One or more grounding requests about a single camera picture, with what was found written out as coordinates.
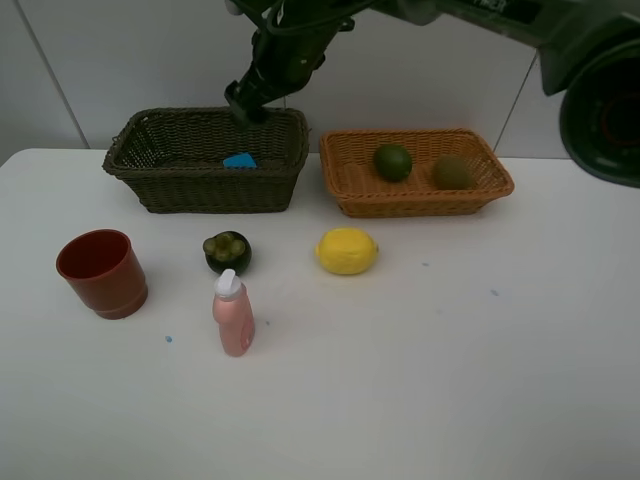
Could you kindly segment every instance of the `orange wicker basket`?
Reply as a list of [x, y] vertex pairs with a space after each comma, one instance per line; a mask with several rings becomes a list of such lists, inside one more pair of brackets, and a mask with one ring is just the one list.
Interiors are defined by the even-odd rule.
[[[403, 182], [378, 175], [373, 154], [380, 145], [403, 145], [413, 170]], [[445, 154], [467, 160], [474, 180], [469, 190], [438, 190], [431, 170]], [[468, 215], [513, 192], [513, 180], [477, 134], [454, 130], [345, 130], [320, 140], [322, 170], [329, 191], [345, 215], [360, 218]]]

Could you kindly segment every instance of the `white wall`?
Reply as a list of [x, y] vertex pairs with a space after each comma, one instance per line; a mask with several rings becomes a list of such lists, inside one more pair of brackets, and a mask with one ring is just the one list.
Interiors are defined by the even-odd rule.
[[30, 147], [83, 143], [15, 4], [0, 0], [0, 165]]
[[[251, 60], [254, 27], [227, 14], [222, 0], [20, 3], [93, 148], [107, 147], [144, 108], [224, 105], [224, 87]], [[331, 129], [465, 126], [492, 146], [501, 138], [503, 155], [566, 156], [556, 148], [557, 100], [546, 102], [538, 72], [514, 108], [533, 57], [450, 17], [415, 27], [363, 12], [287, 106], [307, 115], [312, 149]]]

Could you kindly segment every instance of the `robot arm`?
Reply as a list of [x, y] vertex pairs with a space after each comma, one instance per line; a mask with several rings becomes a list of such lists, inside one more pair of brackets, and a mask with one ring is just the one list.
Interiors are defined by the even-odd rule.
[[544, 90], [567, 90], [560, 118], [572, 158], [607, 181], [640, 187], [638, 0], [227, 0], [258, 27], [253, 61], [225, 97], [243, 122], [297, 92], [352, 16], [371, 8], [417, 25], [450, 14], [538, 49]]

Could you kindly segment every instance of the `wicker basket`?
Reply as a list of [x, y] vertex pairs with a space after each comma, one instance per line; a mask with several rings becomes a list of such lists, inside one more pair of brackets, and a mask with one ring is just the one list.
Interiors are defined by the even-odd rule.
[[[403, 145], [413, 170], [403, 182], [387, 182], [375, 170], [380, 145]], [[468, 160], [475, 187], [438, 190], [431, 178], [443, 154]], [[350, 217], [466, 215], [513, 192], [513, 181], [491, 148], [470, 130], [353, 130], [324, 135], [320, 155], [325, 182]]]
[[[308, 151], [307, 122], [296, 110], [271, 110], [266, 123], [241, 129], [228, 108], [160, 108], [129, 120], [103, 168], [150, 212], [279, 212]], [[222, 165], [244, 152], [258, 168]]]

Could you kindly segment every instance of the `white bottle cap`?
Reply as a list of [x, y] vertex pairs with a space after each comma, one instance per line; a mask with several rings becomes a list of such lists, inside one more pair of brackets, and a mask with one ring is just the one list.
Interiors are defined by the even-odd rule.
[[220, 278], [216, 280], [214, 288], [216, 295], [218, 295], [219, 297], [231, 298], [240, 293], [242, 282], [236, 276], [235, 270], [227, 268], [224, 272], [222, 272]]

